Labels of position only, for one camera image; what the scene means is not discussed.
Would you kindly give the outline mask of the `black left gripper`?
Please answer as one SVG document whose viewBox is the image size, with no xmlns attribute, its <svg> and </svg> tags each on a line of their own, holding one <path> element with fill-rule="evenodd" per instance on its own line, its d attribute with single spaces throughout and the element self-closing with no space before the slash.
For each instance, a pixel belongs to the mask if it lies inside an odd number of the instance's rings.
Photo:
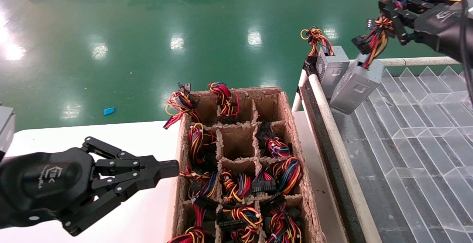
<svg viewBox="0 0 473 243">
<path fill-rule="evenodd" d="M 90 153 L 102 160 L 95 162 Z M 101 176 L 139 175 L 118 182 L 113 178 L 92 182 L 97 176 L 94 167 Z M 138 191 L 178 175 L 177 160 L 135 156 L 91 136 L 81 149 L 5 157 L 1 161 L 1 228 L 58 220 L 71 236 L 78 236 Z"/>
</svg>

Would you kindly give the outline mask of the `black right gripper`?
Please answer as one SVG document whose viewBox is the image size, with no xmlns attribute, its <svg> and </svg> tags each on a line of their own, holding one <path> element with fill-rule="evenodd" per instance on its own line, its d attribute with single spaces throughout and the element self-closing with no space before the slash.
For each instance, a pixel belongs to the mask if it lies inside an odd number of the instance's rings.
<svg viewBox="0 0 473 243">
<path fill-rule="evenodd" d="M 466 54 L 472 61 L 473 20 L 466 17 L 466 31 L 461 31 L 463 11 L 451 9 L 448 7 L 450 5 L 453 5 L 451 0 L 379 1 L 380 12 L 387 19 L 384 30 L 401 45 L 415 40 L 416 43 L 425 44 L 440 54 L 462 62 L 460 39 L 465 36 Z M 399 9 L 401 12 L 388 12 L 389 9 Z"/>
</svg>

